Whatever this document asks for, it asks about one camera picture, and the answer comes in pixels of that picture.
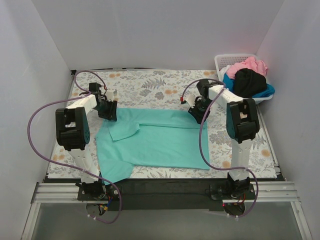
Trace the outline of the teal t shirt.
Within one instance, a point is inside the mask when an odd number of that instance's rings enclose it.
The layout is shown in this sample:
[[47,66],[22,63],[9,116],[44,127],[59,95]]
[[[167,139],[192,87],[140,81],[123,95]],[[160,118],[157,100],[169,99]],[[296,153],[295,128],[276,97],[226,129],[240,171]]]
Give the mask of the teal t shirt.
[[186,111],[118,108],[117,120],[103,120],[95,136],[101,175],[113,183],[135,166],[209,170],[207,127]]

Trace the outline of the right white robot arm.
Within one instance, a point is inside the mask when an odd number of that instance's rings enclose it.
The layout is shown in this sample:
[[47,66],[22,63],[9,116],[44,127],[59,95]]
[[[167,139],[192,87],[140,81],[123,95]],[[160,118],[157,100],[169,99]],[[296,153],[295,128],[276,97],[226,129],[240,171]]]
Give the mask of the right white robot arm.
[[254,192],[250,178],[254,173],[249,169],[250,151],[253,140],[260,130],[256,102],[252,98],[242,98],[227,89],[225,83],[203,78],[195,80],[199,96],[192,94],[180,97],[181,104],[188,104],[190,113],[203,126],[210,115],[214,103],[226,112],[226,132],[231,139],[231,165],[225,168],[227,178],[209,187],[211,197],[243,197]]

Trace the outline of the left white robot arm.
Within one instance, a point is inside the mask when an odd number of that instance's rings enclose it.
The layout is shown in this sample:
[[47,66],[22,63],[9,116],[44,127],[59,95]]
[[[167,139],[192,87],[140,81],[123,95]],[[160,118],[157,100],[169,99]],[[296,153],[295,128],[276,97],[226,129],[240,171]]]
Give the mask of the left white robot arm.
[[90,83],[89,91],[89,96],[55,111],[56,138],[57,143],[71,155],[75,166],[84,171],[80,184],[84,194],[94,199],[102,199],[106,189],[98,178],[100,170],[88,148],[91,133],[87,115],[95,110],[99,118],[116,122],[118,102],[114,98],[117,91],[106,89],[105,93],[102,93],[102,85],[99,83]]

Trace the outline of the blue t shirt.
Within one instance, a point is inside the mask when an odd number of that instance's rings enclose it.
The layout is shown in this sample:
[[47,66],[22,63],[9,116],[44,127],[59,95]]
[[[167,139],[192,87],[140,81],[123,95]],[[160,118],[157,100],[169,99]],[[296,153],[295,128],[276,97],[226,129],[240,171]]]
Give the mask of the blue t shirt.
[[[234,81],[235,80],[229,78],[226,73],[224,74],[222,82],[225,83],[226,88],[232,93],[234,93]],[[274,87],[270,84],[267,84],[266,90],[253,95],[252,98],[268,98],[274,93],[275,93]]]

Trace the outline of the white plastic laundry basket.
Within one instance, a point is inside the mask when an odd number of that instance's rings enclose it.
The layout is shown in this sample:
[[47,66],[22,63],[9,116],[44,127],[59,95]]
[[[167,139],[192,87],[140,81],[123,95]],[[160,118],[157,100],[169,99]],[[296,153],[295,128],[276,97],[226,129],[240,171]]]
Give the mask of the white plastic laundry basket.
[[267,81],[269,68],[256,55],[237,53],[214,57],[218,79],[226,88],[242,98],[253,98],[261,103],[270,100],[275,89]]

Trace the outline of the black t shirt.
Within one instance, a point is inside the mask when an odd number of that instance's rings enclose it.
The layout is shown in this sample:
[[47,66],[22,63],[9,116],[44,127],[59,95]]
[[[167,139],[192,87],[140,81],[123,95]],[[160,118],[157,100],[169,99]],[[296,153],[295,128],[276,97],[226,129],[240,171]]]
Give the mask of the black t shirt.
[[234,79],[234,94],[242,98],[252,98],[267,88],[266,78],[255,71],[244,68],[236,72]]

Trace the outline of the pink t shirt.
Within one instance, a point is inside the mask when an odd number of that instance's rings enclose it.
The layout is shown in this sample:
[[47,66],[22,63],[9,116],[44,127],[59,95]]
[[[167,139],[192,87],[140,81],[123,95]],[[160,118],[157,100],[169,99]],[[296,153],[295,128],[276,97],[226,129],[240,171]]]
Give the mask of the pink t shirt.
[[268,72],[268,67],[263,60],[257,60],[254,56],[250,56],[242,62],[231,65],[226,74],[230,79],[235,79],[235,74],[241,69],[253,70],[264,77],[267,76]]

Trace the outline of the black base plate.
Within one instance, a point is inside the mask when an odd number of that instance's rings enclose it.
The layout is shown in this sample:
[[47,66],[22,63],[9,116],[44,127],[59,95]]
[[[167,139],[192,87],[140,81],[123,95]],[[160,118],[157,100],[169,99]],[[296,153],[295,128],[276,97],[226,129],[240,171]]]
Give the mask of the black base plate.
[[109,211],[121,210],[209,210],[222,211],[223,201],[237,202],[255,198],[251,185],[243,193],[227,189],[225,179],[128,179],[112,185],[100,185],[92,190],[76,183],[77,199],[94,204],[106,203]]

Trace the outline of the aluminium frame rail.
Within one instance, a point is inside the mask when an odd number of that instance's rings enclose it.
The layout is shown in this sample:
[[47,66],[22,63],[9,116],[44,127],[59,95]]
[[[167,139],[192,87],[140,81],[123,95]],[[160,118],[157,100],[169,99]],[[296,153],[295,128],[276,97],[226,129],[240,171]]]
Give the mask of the aluminium frame rail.
[[310,240],[300,198],[290,181],[261,181],[257,201],[233,218],[208,209],[102,212],[78,200],[75,183],[36,186],[24,240]]

